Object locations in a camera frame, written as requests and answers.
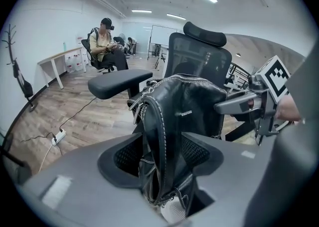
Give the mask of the white table with wooden top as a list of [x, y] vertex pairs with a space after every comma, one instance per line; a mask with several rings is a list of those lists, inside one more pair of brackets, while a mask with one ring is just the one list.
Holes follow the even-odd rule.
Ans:
[[43, 60], [41, 60], [41, 61], [39, 61], [37, 63], [37, 65], [40, 67], [40, 70], [42, 71], [42, 76], [44, 78], [45, 85], [46, 85], [47, 88], [49, 87], [49, 81], [47, 80], [47, 76], [45, 74], [44, 69], [42, 68], [42, 65], [45, 64], [45, 63], [48, 63], [48, 62], [51, 63], [51, 66], [52, 66], [55, 78], [56, 78], [56, 80], [57, 80], [57, 82], [59, 84], [59, 87], [60, 87], [60, 89], [63, 89], [64, 86], [63, 86], [63, 84], [61, 82], [60, 74], [57, 71], [55, 60], [60, 58], [60, 57], [64, 57], [66, 54], [73, 53], [73, 52], [78, 51], [78, 50], [79, 50], [79, 53], [80, 53], [80, 58], [81, 58], [81, 63], [82, 63], [82, 70], [83, 70], [84, 73], [86, 73], [86, 64], [85, 64], [84, 58], [82, 56], [82, 47], [73, 48], [73, 49], [70, 49], [70, 50], [55, 54], [55, 55], [50, 56], [48, 58], [45, 58], [45, 59], [43, 59]]

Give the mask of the black metal railing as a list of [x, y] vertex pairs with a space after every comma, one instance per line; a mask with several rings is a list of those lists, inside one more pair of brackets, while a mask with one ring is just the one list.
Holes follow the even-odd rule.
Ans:
[[235, 63], [231, 63], [226, 74], [224, 86], [234, 86], [234, 89], [245, 90], [248, 88], [250, 74]]

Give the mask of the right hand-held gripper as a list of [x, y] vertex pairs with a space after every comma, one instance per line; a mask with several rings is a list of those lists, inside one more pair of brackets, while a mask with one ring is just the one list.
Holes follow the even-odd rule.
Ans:
[[290, 73], [278, 56], [270, 58], [255, 74], [248, 78], [248, 90], [230, 94], [226, 101], [214, 105], [219, 114], [246, 114], [259, 110], [255, 123], [255, 139], [258, 144], [266, 136], [279, 132], [274, 125], [279, 101], [289, 91], [285, 85]]

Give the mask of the white power strip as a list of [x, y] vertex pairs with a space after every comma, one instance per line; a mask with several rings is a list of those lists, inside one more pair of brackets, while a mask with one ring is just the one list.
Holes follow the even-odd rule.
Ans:
[[57, 146], [65, 136], [66, 136], [66, 131], [64, 129], [60, 130], [56, 135], [53, 136], [51, 140], [52, 145]]

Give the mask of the black leather handbag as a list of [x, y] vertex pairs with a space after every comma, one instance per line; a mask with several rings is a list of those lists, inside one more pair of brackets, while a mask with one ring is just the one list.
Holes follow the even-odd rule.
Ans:
[[214, 105], [226, 92], [207, 79], [175, 74], [152, 80], [127, 104], [143, 125], [143, 154], [139, 162], [142, 193], [155, 206], [178, 197], [187, 210], [194, 178], [208, 175], [223, 162], [218, 149], [195, 142], [186, 133], [220, 138], [224, 118]]

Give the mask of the black coat rack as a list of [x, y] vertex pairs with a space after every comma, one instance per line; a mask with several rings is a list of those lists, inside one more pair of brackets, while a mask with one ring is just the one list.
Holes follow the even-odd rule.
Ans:
[[[12, 46], [15, 44], [15, 42], [12, 42], [12, 39], [15, 35], [16, 32], [12, 33], [12, 31], [15, 29], [15, 26], [11, 27], [11, 24], [9, 24], [8, 26], [8, 30], [5, 31], [5, 33], [7, 33], [7, 40], [2, 40], [2, 42], [5, 42], [7, 44], [7, 49], [9, 51], [9, 57], [10, 57], [10, 62], [7, 63], [7, 65], [13, 65], [14, 60], [17, 61], [16, 58], [13, 57], [12, 54]], [[32, 112], [35, 110], [37, 103], [32, 103], [32, 101], [30, 100], [30, 98], [26, 98], [28, 105], [29, 105], [29, 112]]]

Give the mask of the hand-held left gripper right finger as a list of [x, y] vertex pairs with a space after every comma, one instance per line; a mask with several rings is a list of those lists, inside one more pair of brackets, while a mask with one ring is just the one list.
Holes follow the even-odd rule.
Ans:
[[214, 200], [176, 227], [244, 227], [246, 212], [271, 158], [273, 136], [260, 146], [246, 145], [185, 132], [186, 138], [213, 146], [224, 156], [223, 163], [209, 175], [196, 176], [199, 189]]

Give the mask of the black swivel chair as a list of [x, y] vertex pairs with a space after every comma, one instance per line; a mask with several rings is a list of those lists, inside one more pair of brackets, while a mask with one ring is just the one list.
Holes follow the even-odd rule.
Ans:
[[90, 46], [89, 46], [89, 40], [83, 39], [81, 40], [82, 45], [87, 50], [87, 57], [90, 61], [91, 66], [96, 68], [99, 72], [102, 72], [102, 74], [110, 73], [111, 71], [114, 71], [113, 65], [108, 61], [100, 62], [97, 57], [94, 57], [90, 52]]

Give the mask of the group of clear water jugs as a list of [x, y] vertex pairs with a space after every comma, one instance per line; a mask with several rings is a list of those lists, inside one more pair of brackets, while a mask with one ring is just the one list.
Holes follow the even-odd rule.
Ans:
[[64, 62], [67, 73], [73, 73], [75, 71], [86, 72], [86, 62], [79, 51], [67, 53], [64, 56]]

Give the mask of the black mesh office chair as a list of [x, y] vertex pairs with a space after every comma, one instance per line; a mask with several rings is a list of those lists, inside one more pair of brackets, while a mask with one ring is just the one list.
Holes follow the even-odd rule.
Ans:
[[[207, 79], [224, 90], [226, 74], [232, 61], [230, 52], [224, 49], [226, 42], [223, 33], [207, 31], [187, 22], [183, 33], [175, 32], [169, 37], [167, 67], [163, 78], [187, 74]], [[88, 89], [95, 97], [105, 100], [130, 90], [141, 81], [152, 81], [144, 70], [121, 70], [89, 80]]]

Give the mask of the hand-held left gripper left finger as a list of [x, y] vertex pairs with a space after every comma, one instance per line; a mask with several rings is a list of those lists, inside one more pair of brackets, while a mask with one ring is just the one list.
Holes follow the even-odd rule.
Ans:
[[130, 134], [74, 149], [21, 187], [31, 210], [50, 227], [167, 227], [142, 197], [139, 180], [119, 169], [116, 151]]

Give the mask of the whiteboard on stand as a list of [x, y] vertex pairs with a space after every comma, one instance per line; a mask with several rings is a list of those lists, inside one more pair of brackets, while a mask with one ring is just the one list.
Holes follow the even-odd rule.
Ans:
[[153, 45], [168, 47], [169, 37], [172, 33], [175, 32], [178, 32], [178, 30], [170, 27], [153, 25], [148, 45], [148, 58], [150, 57], [150, 53], [152, 52]]

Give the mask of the black hanging bag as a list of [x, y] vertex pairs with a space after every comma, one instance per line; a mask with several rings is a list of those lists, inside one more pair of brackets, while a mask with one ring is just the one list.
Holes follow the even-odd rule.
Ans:
[[32, 97], [33, 96], [32, 85], [27, 80], [24, 79], [16, 60], [14, 60], [12, 67], [13, 67], [13, 75], [17, 79], [18, 84], [24, 96], [26, 98]]

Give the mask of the person's right forearm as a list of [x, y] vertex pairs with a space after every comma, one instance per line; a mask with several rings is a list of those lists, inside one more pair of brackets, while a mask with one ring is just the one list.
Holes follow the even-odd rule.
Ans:
[[291, 95], [285, 95], [277, 105], [275, 118], [283, 121], [300, 121], [301, 116]]

